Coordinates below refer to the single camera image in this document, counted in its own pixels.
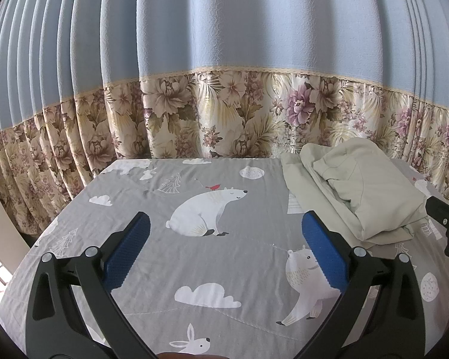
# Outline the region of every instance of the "curtain fold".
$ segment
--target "curtain fold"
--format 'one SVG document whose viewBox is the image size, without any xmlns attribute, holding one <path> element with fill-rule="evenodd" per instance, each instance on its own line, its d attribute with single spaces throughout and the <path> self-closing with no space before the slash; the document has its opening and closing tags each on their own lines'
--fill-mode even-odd
<svg viewBox="0 0 449 359">
<path fill-rule="evenodd" d="M 358 136 L 449 201 L 447 51 L 448 0 L 3 0 L 0 200 L 38 236 L 117 159 Z"/>
</svg>

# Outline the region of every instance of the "folded clothing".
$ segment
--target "folded clothing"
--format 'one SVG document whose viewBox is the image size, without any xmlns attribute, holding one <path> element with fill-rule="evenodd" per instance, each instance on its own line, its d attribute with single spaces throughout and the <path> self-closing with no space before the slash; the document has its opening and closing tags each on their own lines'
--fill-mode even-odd
<svg viewBox="0 0 449 359">
<path fill-rule="evenodd" d="M 351 247 L 410 240 L 408 224 L 426 217 L 426 196 L 367 139 L 337 147 L 306 144 L 299 157 L 284 154 L 281 163 L 301 207 L 315 210 Z"/>
</svg>

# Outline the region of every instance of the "gray bed sheet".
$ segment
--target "gray bed sheet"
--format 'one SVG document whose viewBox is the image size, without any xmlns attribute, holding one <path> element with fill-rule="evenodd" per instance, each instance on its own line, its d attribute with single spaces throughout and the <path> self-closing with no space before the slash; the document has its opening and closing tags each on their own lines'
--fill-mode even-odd
<svg viewBox="0 0 449 359">
<path fill-rule="evenodd" d="M 424 178 L 393 161 L 411 182 Z M 427 190 L 439 195 L 431 185 Z M 112 295 L 154 352 L 293 358 L 339 295 L 314 268 L 301 232 L 303 212 L 286 188 L 279 159 L 120 160 L 60 213 L 8 284 L 0 322 L 22 350 L 40 256 L 51 251 L 64 258 L 101 246 L 138 211 L 150 216 L 151 235 Z M 431 222 L 410 241 L 370 249 L 374 256 L 411 257 L 427 350 L 449 317 L 445 231 Z M 74 292 L 92 337 L 103 342 L 81 290 Z M 348 342 L 364 327 L 375 293 L 370 290 Z"/>
</svg>

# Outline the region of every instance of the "silver screw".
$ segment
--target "silver screw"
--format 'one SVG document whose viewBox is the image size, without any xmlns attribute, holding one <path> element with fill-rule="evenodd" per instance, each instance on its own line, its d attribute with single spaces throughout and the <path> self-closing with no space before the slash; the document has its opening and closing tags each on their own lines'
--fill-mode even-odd
<svg viewBox="0 0 449 359">
<path fill-rule="evenodd" d="M 367 252 L 362 247 L 356 247 L 354 249 L 354 254 L 355 254 L 355 256 L 360 256 L 362 258 L 363 256 L 366 256 Z"/>
<path fill-rule="evenodd" d="M 95 256 L 98 253 L 98 248 L 96 247 L 88 247 L 85 250 L 85 255 L 88 257 Z"/>
<path fill-rule="evenodd" d="M 46 254 L 42 255 L 42 262 L 50 262 L 51 260 L 51 253 L 47 252 Z"/>
<path fill-rule="evenodd" d="M 406 254 L 399 254 L 399 260 L 403 263 L 408 263 L 409 262 L 409 256 L 407 256 Z"/>
</svg>

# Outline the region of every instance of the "floral fabric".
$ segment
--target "floral fabric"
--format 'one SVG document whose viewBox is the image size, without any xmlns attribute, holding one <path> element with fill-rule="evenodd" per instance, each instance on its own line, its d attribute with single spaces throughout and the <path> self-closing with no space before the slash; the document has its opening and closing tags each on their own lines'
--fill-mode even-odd
<svg viewBox="0 0 449 359">
<path fill-rule="evenodd" d="M 449 201 L 449 109 L 333 76 L 217 69 L 114 83 L 0 132 L 0 200 L 38 235 L 116 159 L 278 157 L 371 139 Z"/>
</svg>

